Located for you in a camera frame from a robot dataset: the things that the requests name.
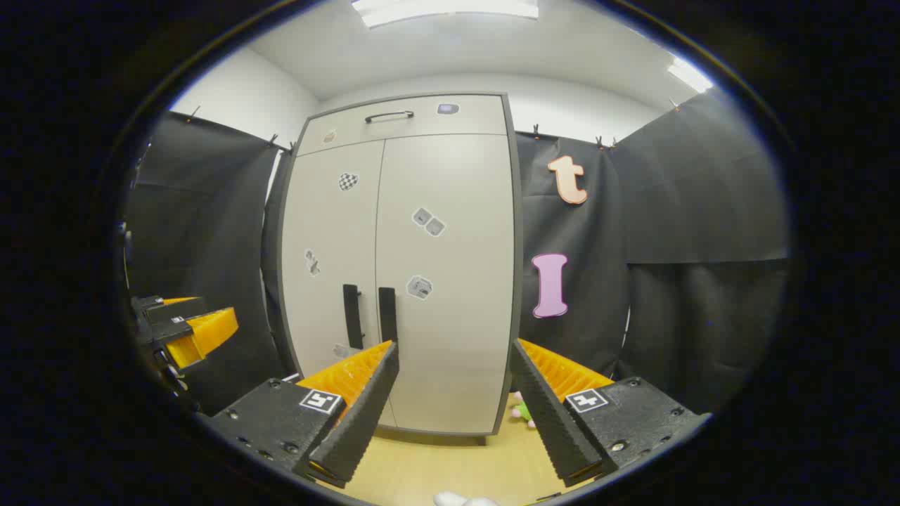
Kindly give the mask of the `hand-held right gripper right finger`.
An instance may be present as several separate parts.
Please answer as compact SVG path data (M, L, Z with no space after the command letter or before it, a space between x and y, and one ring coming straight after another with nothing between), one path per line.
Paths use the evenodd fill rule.
M618 381L519 339L513 382L566 486L629 470L690 438L710 419L646 378Z

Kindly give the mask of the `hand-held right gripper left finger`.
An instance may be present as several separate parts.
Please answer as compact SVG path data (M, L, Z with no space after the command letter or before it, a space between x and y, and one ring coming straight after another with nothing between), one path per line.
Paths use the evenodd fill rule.
M383 342L299 382L267 379L200 420L264 467L343 488L366 454L398 374L399 347Z

